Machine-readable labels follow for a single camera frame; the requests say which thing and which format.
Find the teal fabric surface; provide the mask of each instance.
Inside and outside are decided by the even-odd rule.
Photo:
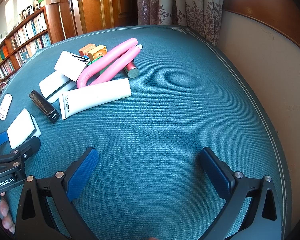
[[[131,97],[54,125],[29,98],[33,89],[40,91],[39,82],[54,71],[63,50],[78,53],[93,43],[109,51],[131,37],[143,45],[135,58],[140,75],[130,79]],[[122,72],[115,79],[125,77]],[[53,44],[36,52],[5,93],[13,100],[0,133],[23,108],[42,131],[40,151],[26,161],[27,175],[50,177],[87,147],[98,150],[98,165],[74,205],[100,240],[198,239],[224,204],[198,163],[203,147],[245,176],[270,175],[282,231],[290,231],[290,178],[274,127],[226,56],[186,27],[114,28]],[[60,112],[59,101],[53,105]],[[9,143],[0,147],[0,153],[9,150]],[[21,190],[7,193],[14,219]],[[232,233],[248,204],[247,199]],[[53,205],[52,211],[64,230]]]

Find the human hand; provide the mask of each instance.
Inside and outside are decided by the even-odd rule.
[[[3,198],[3,196],[5,194],[6,194],[5,192],[3,192],[3,193],[0,194],[0,196],[1,196],[0,197],[1,198],[1,201],[0,201],[0,213],[3,215],[2,226],[5,229],[9,230],[11,233],[14,234],[14,231],[16,230],[16,226],[15,226],[15,224],[12,221],[12,217],[11,217],[10,212],[9,212],[8,203]]]

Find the wooden door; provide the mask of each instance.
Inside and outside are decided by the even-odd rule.
[[[137,0],[77,0],[83,33],[137,25]]]

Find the wooden frame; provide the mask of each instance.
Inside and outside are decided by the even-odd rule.
[[[223,10],[267,25],[300,47],[300,10],[293,0],[224,0]]]

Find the bookshelf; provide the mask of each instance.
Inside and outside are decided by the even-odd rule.
[[[37,49],[62,40],[64,33],[57,3],[29,15],[0,44],[0,82],[16,73]]]

